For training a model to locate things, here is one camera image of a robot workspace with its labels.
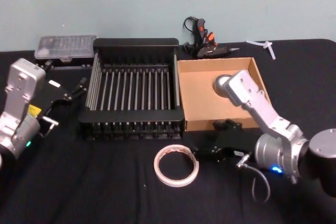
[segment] white tape roll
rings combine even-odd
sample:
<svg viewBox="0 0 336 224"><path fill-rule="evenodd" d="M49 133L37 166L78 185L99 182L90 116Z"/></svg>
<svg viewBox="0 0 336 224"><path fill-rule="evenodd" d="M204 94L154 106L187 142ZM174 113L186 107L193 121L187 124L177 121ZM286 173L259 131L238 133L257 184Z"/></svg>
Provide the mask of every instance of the white tape roll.
<svg viewBox="0 0 336 224"><path fill-rule="evenodd" d="M181 180L170 179L170 178L167 178L166 176L164 176L162 174L162 172L160 171L160 168L159 168L160 160L162 159L162 157L164 155L166 155L170 152L182 152L185 155L187 155L193 161L194 170L185 179L181 179ZM155 159L154 159L154 170L155 170L156 176L158 177L158 179L162 183L164 183L168 186L171 186L171 187L183 187L183 186L189 185L192 181L195 180L199 168L200 168L200 164L196 160L196 158L195 158L194 154L191 152L191 150L188 147L180 145L180 144L168 145L165 148L162 148L157 153L157 155L155 156Z"/></svg>

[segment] yellow label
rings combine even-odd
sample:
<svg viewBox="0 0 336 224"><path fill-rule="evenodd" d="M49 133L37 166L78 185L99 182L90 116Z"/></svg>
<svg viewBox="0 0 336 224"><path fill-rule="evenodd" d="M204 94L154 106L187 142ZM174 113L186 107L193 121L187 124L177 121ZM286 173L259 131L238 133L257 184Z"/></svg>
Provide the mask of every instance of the yellow label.
<svg viewBox="0 0 336 224"><path fill-rule="evenodd" d="M41 112L41 109L38 107L35 107L34 105L29 105L28 107L28 113L33 116L33 117L37 117L39 115L39 113Z"/></svg>

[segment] black tablecloth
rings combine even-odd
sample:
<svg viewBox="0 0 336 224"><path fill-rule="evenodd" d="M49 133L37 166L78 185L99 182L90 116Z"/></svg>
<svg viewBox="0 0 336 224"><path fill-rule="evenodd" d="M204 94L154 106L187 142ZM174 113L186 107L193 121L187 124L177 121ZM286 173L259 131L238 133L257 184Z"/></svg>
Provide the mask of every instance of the black tablecloth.
<svg viewBox="0 0 336 224"><path fill-rule="evenodd" d="M234 57L254 57L272 104L298 124L306 138L336 126L336 44L329 40L274 41L277 59L246 43ZM1 52L0 90L9 65L33 59L32 51ZM189 58L181 53L180 59ZM89 71L51 71L71 89ZM5 93L0 95L1 110ZM233 161L200 163L196 180L183 188L163 185L153 170L156 153L174 143L188 145L211 135L185 133L182 140L124 140L87 143L76 133L76 109L60 109L61 124L42 143L27 148L0 208L0 223L333 223L336 200L317 180L292 185L267 174L271 199L253 202L254 174L240 174ZM258 130L248 131L247 140ZM162 160L167 174L180 176L190 167L179 155ZM257 195L265 195L261 182Z"/></svg>

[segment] black dish rack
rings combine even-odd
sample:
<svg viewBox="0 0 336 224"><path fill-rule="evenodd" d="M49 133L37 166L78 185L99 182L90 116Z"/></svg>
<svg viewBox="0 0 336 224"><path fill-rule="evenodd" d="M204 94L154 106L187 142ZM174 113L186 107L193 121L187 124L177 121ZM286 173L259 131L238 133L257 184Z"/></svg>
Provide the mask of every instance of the black dish rack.
<svg viewBox="0 0 336 224"><path fill-rule="evenodd" d="M94 41L88 95L79 115L86 137L181 137L178 43L174 38Z"/></svg>

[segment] open cardboard box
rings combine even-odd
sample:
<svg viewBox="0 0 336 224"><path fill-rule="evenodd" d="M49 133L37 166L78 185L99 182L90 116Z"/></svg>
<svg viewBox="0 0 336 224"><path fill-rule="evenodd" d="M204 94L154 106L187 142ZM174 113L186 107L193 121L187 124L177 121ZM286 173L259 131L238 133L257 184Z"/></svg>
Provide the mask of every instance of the open cardboard box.
<svg viewBox="0 0 336 224"><path fill-rule="evenodd" d="M243 128L258 127L246 110L235 107L213 89L218 76L247 69L270 103L254 58L179 60L177 69L186 131L213 130L214 120L224 119L242 123Z"/></svg>

